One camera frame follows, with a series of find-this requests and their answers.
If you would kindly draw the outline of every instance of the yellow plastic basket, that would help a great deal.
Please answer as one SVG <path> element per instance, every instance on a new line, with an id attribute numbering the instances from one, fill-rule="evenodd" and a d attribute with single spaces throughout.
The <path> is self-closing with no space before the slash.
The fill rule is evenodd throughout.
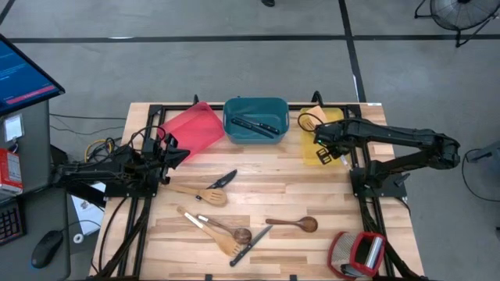
<path id="1" fill-rule="evenodd" d="M 304 113 L 311 108 L 302 108 L 300 113 Z M 328 122 L 337 121 L 344 118 L 344 114 L 339 108 L 322 108 L 323 112 L 327 116 Z M 306 165 L 323 165 L 321 161 L 318 159 L 316 152 L 323 148 L 319 144 L 314 144 L 314 133 L 302 131 L 301 135 L 301 146 L 302 146 L 302 159 L 304 160 L 304 164 Z M 351 162 L 348 156 L 345 157 L 348 162 Z M 334 159 L 329 162 L 327 165 L 342 165 L 342 161 L 340 159 Z"/>

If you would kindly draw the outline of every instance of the black-handled knife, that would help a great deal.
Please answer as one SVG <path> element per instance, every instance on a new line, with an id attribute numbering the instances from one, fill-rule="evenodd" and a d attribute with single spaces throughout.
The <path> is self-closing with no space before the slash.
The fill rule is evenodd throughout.
<path id="1" fill-rule="evenodd" d="M 239 119 L 239 118 L 233 118 L 231 119 L 231 122 L 235 125 L 238 125 L 238 126 L 242 126 L 246 129 L 249 129 L 249 130 L 252 130 L 256 133 L 260 133 L 261 135 L 263 136 L 266 136 L 268 138 L 274 138 L 272 134 L 270 133 L 267 133 L 265 130 L 261 130 L 260 128 L 258 128 L 256 125 L 250 123 L 250 122 L 247 122 L 243 119 Z"/>
<path id="2" fill-rule="evenodd" d="M 245 122 L 248 122 L 248 123 L 251 123 L 252 125 L 255 125 L 255 126 L 259 126 L 265 130 L 268 130 L 270 131 L 271 133 L 275 133 L 276 135 L 279 135 L 280 134 L 280 131 L 278 129 L 276 129 L 275 127 L 271 126 L 271 125 L 267 125 L 265 123 L 261 123 L 260 121 L 258 120 L 254 120 L 254 119 L 251 119 L 247 116 L 237 116 L 235 117 L 236 119 L 239 119 L 239 120 L 243 120 Z"/>
<path id="3" fill-rule="evenodd" d="M 223 188 L 223 187 L 225 187 L 231 180 L 233 180 L 233 178 L 234 178 L 234 176 L 236 176 L 237 172 L 238 172 L 237 170 L 234 170 L 231 173 L 228 173 L 227 175 L 221 177 L 213 185 L 207 187 L 206 189 Z M 199 195 L 196 195 L 195 198 L 198 201 L 200 201 L 202 199 Z"/>
<path id="4" fill-rule="evenodd" d="M 256 244 L 259 242 L 259 240 L 266 235 L 268 231 L 271 230 L 273 226 L 267 226 L 263 231 L 261 231 L 257 236 L 252 239 L 250 243 L 248 243 L 247 247 L 245 249 L 241 250 L 240 253 L 234 258 L 234 260 L 229 262 L 230 266 L 235 266 Z"/>

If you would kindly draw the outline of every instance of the monitor screen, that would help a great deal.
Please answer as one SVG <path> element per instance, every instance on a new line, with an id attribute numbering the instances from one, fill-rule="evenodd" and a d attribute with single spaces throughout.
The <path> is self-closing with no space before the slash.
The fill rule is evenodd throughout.
<path id="1" fill-rule="evenodd" d="M 0 40 L 0 116 L 64 91 L 21 54 L 15 47 Z"/>

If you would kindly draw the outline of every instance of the red plastic container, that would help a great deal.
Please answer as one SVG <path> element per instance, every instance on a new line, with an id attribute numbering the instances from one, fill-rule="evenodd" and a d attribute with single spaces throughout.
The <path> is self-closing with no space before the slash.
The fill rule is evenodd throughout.
<path id="1" fill-rule="evenodd" d="M 204 101 L 165 122 L 162 128 L 179 141 L 178 148 L 191 151 L 186 160 L 224 136 L 222 121 Z"/>

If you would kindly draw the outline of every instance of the wooden spoon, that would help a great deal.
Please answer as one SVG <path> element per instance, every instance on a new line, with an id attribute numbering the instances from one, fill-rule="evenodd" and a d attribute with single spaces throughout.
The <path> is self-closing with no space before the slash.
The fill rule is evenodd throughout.
<path id="1" fill-rule="evenodd" d="M 215 230 L 209 228 L 208 226 L 204 225 L 200 221 L 198 221 L 194 216 L 192 216 L 188 210 L 186 210 L 184 207 L 177 207 L 177 211 L 185 216 L 187 219 L 189 219 L 191 222 L 193 222 L 197 227 L 201 228 L 205 233 L 209 234 L 217 243 L 217 246 L 219 246 L 219 249 L 224 253 L 227 254 L 230 257 L 233 257 L 237 255 L 240 252 L 240 245 L 234 241 L 233 237 L 229 237 L 228 235 L 220 234 L 216 232 Z"/>
<path id="2" fill-rule="evenodd" d="M 266 219 L 266 223 L 268 224 L 288 224 L 300 227 L 302 230 L 306 232 L 315 232 L 318 229 L 318 221 L 313 217 L 303 217 L 296 222 L 282 221 L 279 219 Z"/>
<path id="3" fill-rule="evenodd" d="M 203 222 L 210 223 L 213 226 L 220 227 L 221 229 L 226 230 L 228 233 L 231 233 L 231 235 L 233 236 L 233 238 L 236 240 L 236 242 L 238 244 L 246 245 L 246 244 L 250 243 L 250 241 L 252 240 L 252 233 L 250 232 L 250 230 L 248 230 L 246 228 L 239 227 L 237 229 L 232 229 L 232 228 L 229 228 L 229 227 L 223 225 L 222 223 L 218 223 L 218 222 L 214 221 L 213 219 L 209 219 L 209 218 L 205 217 L 204 215 L 197 215 L 196 217 Z"/>
<path id="4" fill-rule="evenodd" d="M 203 200 L 212 205 L 225 205 L 227 202 L 227 195 L 221 189 L 195 189 L 189 187 L 180 187 L 176 185 L 166 185 L 166 189 L 184 192 L 187 194 L 199 195 Z"/>

